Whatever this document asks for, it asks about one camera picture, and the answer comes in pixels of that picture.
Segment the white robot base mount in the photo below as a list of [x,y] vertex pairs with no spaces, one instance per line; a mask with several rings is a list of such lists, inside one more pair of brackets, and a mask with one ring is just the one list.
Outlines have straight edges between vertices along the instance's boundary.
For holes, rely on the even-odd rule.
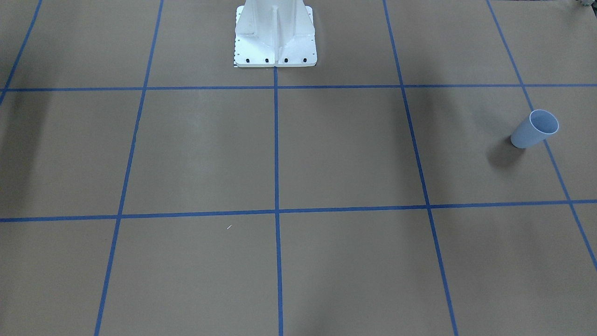
[[236,8],[233,64],[312,67],[318,62],[313,9],[302,0],[247,0]]

